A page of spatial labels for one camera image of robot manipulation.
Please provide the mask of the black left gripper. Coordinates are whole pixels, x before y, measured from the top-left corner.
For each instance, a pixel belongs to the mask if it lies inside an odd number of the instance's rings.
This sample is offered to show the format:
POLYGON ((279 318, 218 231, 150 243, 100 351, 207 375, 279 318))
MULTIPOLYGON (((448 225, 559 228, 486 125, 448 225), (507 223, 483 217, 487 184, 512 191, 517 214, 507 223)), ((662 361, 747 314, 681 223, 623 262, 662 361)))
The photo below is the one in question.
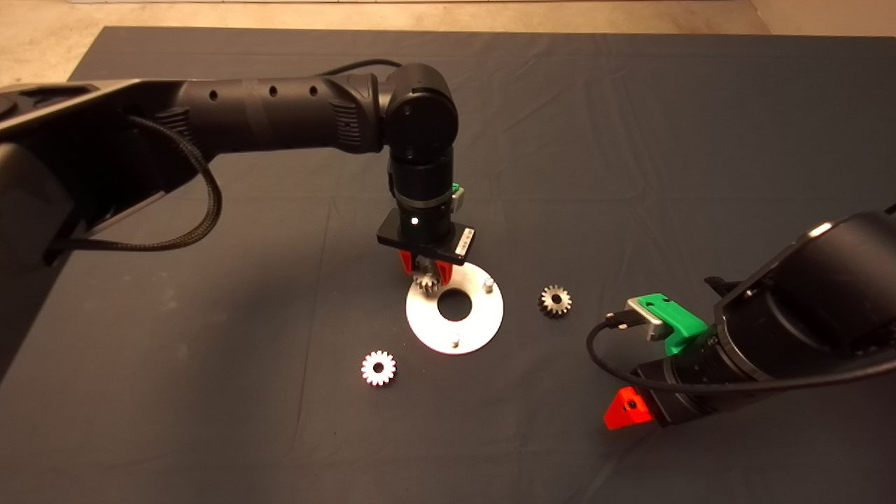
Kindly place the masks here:
POLYGON ((435 261, 441 285, 452 280, 452 265, 464 265, 476 239, 473 226, 452 220, 450 205, 426 209, 397 205, 377 231, 377 241, 399 249, 403 270, 413 275, 416 255, 435 261))

